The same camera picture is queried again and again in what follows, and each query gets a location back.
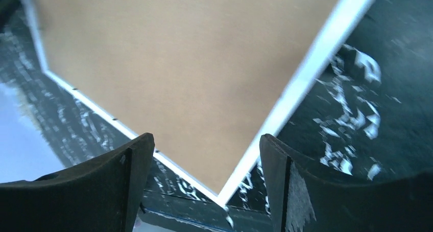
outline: white scratches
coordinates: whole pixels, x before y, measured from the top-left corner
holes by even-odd
[[[381,168],[378,164],[373,164],[368,171],[367,178],[373,180],[373,178],[380,172]]]

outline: dark surface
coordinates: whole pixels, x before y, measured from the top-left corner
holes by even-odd
[[[132,231],[154,148],[146,133],[35,181],[0,184],[0,230]]]
[[[371,65],[356,65],[357,51],[343,48],[339,57],[344,65],[338,67],[350,80],[337,76],[329,66],[278,138],[316,160],[325,156],[328,143],[329,154],[341,153],[328,159],[328,165],[335,160],[336,169],[341,169],[340,162],[349,160],[352,174],[363,179],[377,165],[381,170],[373,181],[411,176],[432,167],[432,9],[431,0],[377,0],[346,44],[378,63],[380,82],[369,82],[365,71]],[[337,84],[352,113],[348,116],[356,122],[358,110],[364,115],[365,123],[356,129],[337,122],[344,113],[342,104],[331,95],[336,95]],[[376,118],[377,124],[367,117]],[[321,127],[334,131],[334,136]],[[377,127],[376,138],[366,135],[370,127]]]
[[[277,175],[290,177],[283,180],[288,183],[287,190],[280,188],[283,184],[268,183],[269,189],[278,188],[269,192],[271,208],[282,200],[281,195],[287,197],[283,212],[287,219],[282,224],[285,231],[404,232],[433,228],[433,168],[389,182],[371,182],[329,168],[271,135],[262,136],[260,147],[263,166],[291,166],[276,170],[282,172]],[[268,170],[265,176],[276,174]]]
[[[274,232],[284,231],[286,224],[287,193],[291,162],[280,149],[270,146],[265,137],[260,138],[260,159],[266,178],[269,204],[272,207],[271,219]]]

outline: white paint marks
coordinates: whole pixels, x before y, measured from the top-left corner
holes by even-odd
[[[197,191],[194,187],[192,187],[190,184],[187,184],[183,179],[180,180],[180,178],[177,179],[177,185],[179,190],[187,195],[189,198],[192,198],[194,200],[201,200],[198,196],[197,196]]]
[[[378,164],[373,164],[367,174],[368,180],[373,180],[373,178],[380,172],[380,170],[381,168]]]
[[[364,70],[364,79],[366,82],[372,83],[373,81],[376,81],[381,83],[380,66],[372,57],[347,44],[344,44],[343,47],[348,50],[356,51],[354,63],[356,67]],[[349,76],[343,75],[344,60],[338,55],[331,60],[330,65],[335,74],[332,81],[325,82],[319,79],[317,81],[322,84],[332,98],[341,105],[343,114],[337,119],[334,119],[331,123],[329,123],[329,121],[324,122],[320,118],[313,119],[313,121],[319,124],[321,127],[322,130],[320,134],[322,135],[323,142],[325,143],[325,153],[324,156],[320,158],[320,163],[348,175],[352,175],[353,165],[350,158],[356,157],[356,149],[352,145],[347,145],[344,146],[342,150],[332,150],[332,146],[330,145],[330,143],[332,143],[332,139],[329,137],[337,137],[345,141],[345,139],[352,139],[354,131],[362,130],[369,139],[375,139],[379,135],[380,114],[377,110],[377,104],[375,102],[371,102],[363,98],[363,93],[366,92],[365,87],[351,85],[359,102],[367,104],[373,112],[367,113],[366,116],[365,113],[360,110],[362,107],[357,107],[355,115],[349,108],[343,87],[343,83],[354,80]],[[370,90],[370,92],[378,96],[376,92],[372,90]],[[396,98],[389,98],[401,103]],[[339,125],[338,131],[332,129],[331,125],[333,124]],[[379,165],[373,165],[369,172],[368,179],[372,179],[379,171]]]
[[[327,128],[327,127],[321,126],[321,128],[322,128],[323,132],[326,133],[326,134],[328,134],[328,135],[335,136],[335,137],[340,137],[335,131],[333,131],[333,130]]]
[[[248,191],[254,188],[253,182],[251,181],[251,173],[245,176],[245,180],[239,184],[239,198],[242,201],[244,209],[249,210],[248,206]]]
[[[159,215],[161,217],[164,217],[164,218],[173,219],[173,220],[175,220],[176,222],[179,222],[179,223],[189,224],[189,225],[201,228],[201,229],[206,230],[206,231],[223,232],[223,230],[221,230],[221,229],[210,228],[210,227],[205,226],[205,225],[197,224],[197,223],[186,221],[186,220],[183,220],[183,219],[178,219],[178,218],[175,218],[175,217],[172,217],[172,216],[168,216],[168,215],[165,215],[165,214],[162,214],[162,213],[157,213],[157,212],[149,211],[149,210],[146,210],[146,212],[147,213],[157,214],[157,215]]]
[[[310,195],[305,180],[299,175],[295,164],[290,166],[290,180],[288,188],[287,220],[285,229],[287,232],[302,232],[304,226],[311,219],[316,219]]]
[[[381,83],[382,72],[379,64],[369,55],[360,52],[358,49],[351,47],[350,45],[343,45],[348,50],[356,50],[355,65],[364,69],[364,78],[368,82],[377,81]]]
[[[352,175],[352,168],[353,168],[353,166],[352,166],[352,163],[350,162],[349,159],[343,159],[340,162],[340,170],[343,173],[346,173],[348,175]]]
[[[231,228],[234,228],[233,219],[231,219],[231,217],[229,215],[227,215],[226,220],[230,224]]]
[[[261,165],[261,159],[259,158],[257,161],[257,172],[258,175],[260,176],[260,179],[263,181],[263,185],[266,188],[266,182],[264,181],[264,173],[263,173],[263,167]],[[265,204],[264,204],[264,210],[266,211],[267,214],[271,214],[271,210],[270,210],[270,205],[269,205],[269,198],[266,195],[266,197],[264,198]]]

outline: cardboard panel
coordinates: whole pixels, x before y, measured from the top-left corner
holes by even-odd
[[[51,70],[218,193],[337,0],[36,2]]]

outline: white edge trim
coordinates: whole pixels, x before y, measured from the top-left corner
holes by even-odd
[[[375,0],[339,0],[315,38],[297,71],[269,113],[239,164],[218,195],[227,203],[260,157],[259,142],[263,134],[277,135],[314,85],[330,58],[362,19]]]
[[[42,42],[42,36],[39,32],[38,27],[38,18],[35,8],[35,3],[33,0],[21,0],[25,9],[25,14],[27,17],[27,21],[29,24],[29,29],[32,34],[33,43],[35,46],[36,54],[39,59],[39,63],[41,66],[41,69],[44,74],[46,74],[47,77],[52,79],[54,82],[56,82],[60,87],[64,88],[68,93],[73,95],[75,98],[80,100],[83,104],[85,104],[87,107],[89,107],[91,110],[93,110],[96,114],[98,114],[100,117],[102,117],[105,121],[107,121],[109,124],[111,124],[114,128],[119,130],[121,133],[123,133],[125,136],[127,136],[130,139],[134,139],[138,136],[137,133],[133,132],[131,129],[126,127],[124,124],[122,124],[118,120],[113,120],[115,117],[110,115],[108,112],[106,112],[103,108],[98,106],[95,102],[93,102],[91,99],[86,97],[83,93],[81,93],[79,90],[75,89],[73,86],[65,82],[63,79],[61,79],[59,76],[57,76],[55,73],[50,71],[48,61],[45,55],[45,49]],[[167,168],[171,169],[174,173],[179,175],[182,179],[189,182],[194,188],[196,188],[198,191],[202,192],[205,196],[207,196],[209,199],[211,199],[213,202],[218,204],[221,207],[225,207],[226,203],[221,202],[219,198],[217,197],[217,194],[211,191],[209,188],[207,188],[205,185],[197,181],[195,178],[193,178],[190,174],[188,174],[185,170],[180,168],[177,164],[175,164],[173,161],[171,161],[168,157],[163,155],[161,152],[155,150],[153,156],[163,163]]]
[[[331,16],[319,32],[319,35],[314,40],[305,58],[292,76],[288,85],[285,87],[281,97],[271,110],[219,195],[216,195],[205,185],[201,184],[162,153],[155,151],[154,157],[216,204],[225,207],[234,192],[236,192],[239,185],[245,179],[246,175],[257,163],[260,156],[260,137],[266,133],[272,135],[279,133],[289,117],[304,99],[306,93],[314,84],[315,79],[323,71],[329,58],[337,52],[339,46],[347,39],[350,32],[355,28],[355,25],[360,21],[364,13],[372,5],[373,1],[374,0],[339,0],[331,13]],[[38,28],[35,5],[33,0],[22,0],[22,2],[42,71],[60,87],[64,88],[78,100],[83,102],[128,138],[134,139],[137,137],[135,132],[127,128],[121,122],[113,120],[114,117],[108,112],[97,106],[97,104],[83,95],[79,90],[74,89],[74,87],[49,70],[41,34]]]

